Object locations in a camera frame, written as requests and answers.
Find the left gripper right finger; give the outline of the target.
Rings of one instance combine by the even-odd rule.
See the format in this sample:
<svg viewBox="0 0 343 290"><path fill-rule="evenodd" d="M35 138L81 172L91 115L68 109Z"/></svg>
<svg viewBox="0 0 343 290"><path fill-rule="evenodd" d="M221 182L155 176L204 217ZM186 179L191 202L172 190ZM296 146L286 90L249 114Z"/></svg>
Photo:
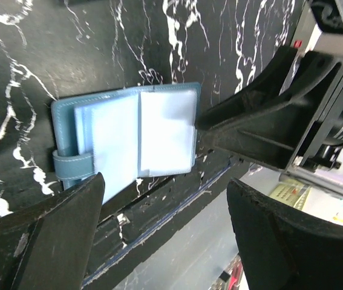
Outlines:
<svg viewBox="0 0 343 290"><path fill-rule="evenodd" d="M343 289L343 226L238 179L227 204L249 289Z"/></svg>

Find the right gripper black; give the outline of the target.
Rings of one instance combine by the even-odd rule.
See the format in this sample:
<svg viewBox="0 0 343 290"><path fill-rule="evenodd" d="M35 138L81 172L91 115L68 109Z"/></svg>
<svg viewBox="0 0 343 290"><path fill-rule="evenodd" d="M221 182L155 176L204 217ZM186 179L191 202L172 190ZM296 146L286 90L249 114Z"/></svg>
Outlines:
<svg viewBox="0 0 343 290"><path fill-rule="evenodd" d="M195 122L207 147L343 193L343 1L306 1L292 46L278 48L240 92ZM298 70L284 81L298 53Z"/></svg>

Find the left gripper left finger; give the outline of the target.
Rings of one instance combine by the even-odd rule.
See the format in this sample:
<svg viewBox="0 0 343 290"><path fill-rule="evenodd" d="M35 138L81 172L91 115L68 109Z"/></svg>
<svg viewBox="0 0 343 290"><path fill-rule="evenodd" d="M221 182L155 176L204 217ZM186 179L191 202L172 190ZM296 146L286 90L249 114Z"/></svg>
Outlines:
<svg viewBox="0 0 343 290"><path fill-rule="evenodd" d="M0 289L80 289L104 189L98 173L0 218Z"/></svg>

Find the blue leather card holder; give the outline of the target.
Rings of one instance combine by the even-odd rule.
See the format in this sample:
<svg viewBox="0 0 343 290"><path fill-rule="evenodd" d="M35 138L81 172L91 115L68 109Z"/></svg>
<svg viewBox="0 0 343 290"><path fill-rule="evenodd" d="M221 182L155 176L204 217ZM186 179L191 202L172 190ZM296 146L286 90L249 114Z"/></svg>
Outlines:
<svg viewBox="0 0 343 290"><path fill-rule="evenodd" d="M80 95L51 106L57 178L68 189L101 173L103 200L134 181L179 175L195 163L201 86L149 85Z"/></svg>

